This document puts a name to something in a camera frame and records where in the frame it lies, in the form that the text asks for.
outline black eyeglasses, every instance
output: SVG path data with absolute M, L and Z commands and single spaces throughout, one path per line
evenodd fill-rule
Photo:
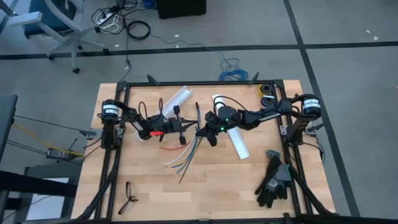
M 130 182 L 126 182 L 126 197 L 127 197 L 127 202 L 120 208 L 118 214 L 122 215 L 125 209 L 127 208 L 127 205 L 129 202 L 138 202 L 138 199 L 136 199 L 136 196 L 131 196 L 131 186 Z

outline red clip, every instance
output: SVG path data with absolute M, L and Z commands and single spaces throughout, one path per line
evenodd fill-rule
M 163 131 L 151 131 L 149 134 L 151 136 L 160 136 L 163 135 Z

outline wooden table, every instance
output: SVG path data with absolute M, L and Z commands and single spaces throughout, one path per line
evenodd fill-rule
M 298 80 L 285 80 L 288 97 L 302 94 Z M 158 100 L 169 100 L 181 86 L 134 87 L 130 89 L 129 106 L 137 108 L 142 100 L 147 105 L 148 115 L 158 110 Z M 259 98 L 254 93 L 255 86 L 220 85 L 220 86 L 188 86 L 193 95 L 181 106 L 181 116 L 185 119 L 196 119 L 195 102 L 201 109 L 202 126 L 205 124 L 205 113 L 213 108 L 212 95 L 222 93 L 238 100 L 249 110 L 261 107 Z M 101 102 L 113 99 L 116 84 L 102 84 L 99 88 L 95 104 L 92 128 L 102 128 L 101 120 L 96 114 L 101 112 Z M 227 105 L 239 108 L 236 103 L 224 99 Z M 190 164 L 181 184 L 181 174 L 176 174 L 165 162 L 172 161 L 182 151 L 169 151 L 162 147 L 179 146 L 178 134 L 168 134 L 162 142 L 152 138 L 141 142 L 135 136 L 135 129 L 127 125 L 123 139 L 119 166 L 118 184 L 114 200 L 113 221 L 134 220 L 200 220 L 229 218 L 276 218 L 289 212 L 294 216 L 292 196 L 289 192 L 287 200 L 276 200 L 271 209 L 259 207 L 254 195 L 255 189 L 264 178 L 269 159 L 266 150 L 273 149 L 282 153 L 279 127 L 276 119 L 263 122 L 252 131 L 239 130 L 250 157 L 239 159 L 228 134 L 218 135 L 218 144 L 211 147 L 204 139 Z M 194 128 L 186 132 L 187 141 L 194 135 Z M 309 136 L 303 140 L 316 144 Z M 86 150 L 91 152 L 97 145 Z M 307 184 L 324 204 L 334 211 L 328 182 L 317 148 L 300 146 Z M 78 191 L 76 194 L 72 218 L 79 216 L 98 190 L 101 169 L 103 166 L 104 149 L 98 149 L 84 161 Z M 118 210 L 126 202 L 125 183 L 132 183 L 133 194 L 139 201 L 129 204 L 123 215 Z M 302 192 L 298 187 L 298 196 L 302 211 L 305 206 Z M 108 193 L 104 196 L 104 206 L 108 203 Z

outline black glove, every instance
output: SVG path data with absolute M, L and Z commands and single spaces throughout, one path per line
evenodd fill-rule
M 283 180 L 276 180 L 273 178 L 278 171 L 278 167 L 282 165 L 282 162 L 277 156 L 272 156 L 271 161 L 267 167 L 267 173 L 262 180 L 260 186 L 255 191 L 256 195 L 259 195 L 257 202 L 260 206 L 267 204 L 267 207 L 271 208 L 274 199 L 278 197 L 279 190 L 283 190 Z

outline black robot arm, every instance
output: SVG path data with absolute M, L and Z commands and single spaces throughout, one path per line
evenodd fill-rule
M 119 116 L 119 109 L 123 111 L 122 116 Z M 124 126 L 124 123 L 133 125 L 143 140 L 148 140 L 152 136 L 160 136 L 159 140 L 162 141 L 164 134 L 180 133 L 180 143 L 186 144 L 187 141 L 183 133 L 197 121 L 181 118 L 179 106 L 174 106 L 174 113 L 176 118 L 165 119 L 160 110 L 160 114 L 145 119 L 136 109 L 130 108 L 120 101 L 105 100 L 102 102 L 101 114 L 98 115 L 103 123 L 102 148 L 114 149 L 120 146 L 115 127 L 116 125 Z
M 302 102 L 301 112 L 295 111 L 293 107 L 293 104 L 299 101 Z M 219 108 L 218 114 L 216 114 L 215 109 L 207 112 L 205 116 L 206 125 L 197 132 L 197 136 L 206 137 L 210 144 L 215 146 L 217 145 L 216 135 L 220 132 L 227 132 L 227 130 L 235 127 L 252 130 L 258 127 L 261 122 L 282 115 L 291 115 L 296 118 L 296 122 L 287 128 L 287 137 L 291 143 L 302 144 L 302 132 L 307 124 L 321 116 L 319 99 L 312 94 L 297 95 L 294 98 L 281 99 L 276 105 L 259 111 L 236 110 L 224 104 Z

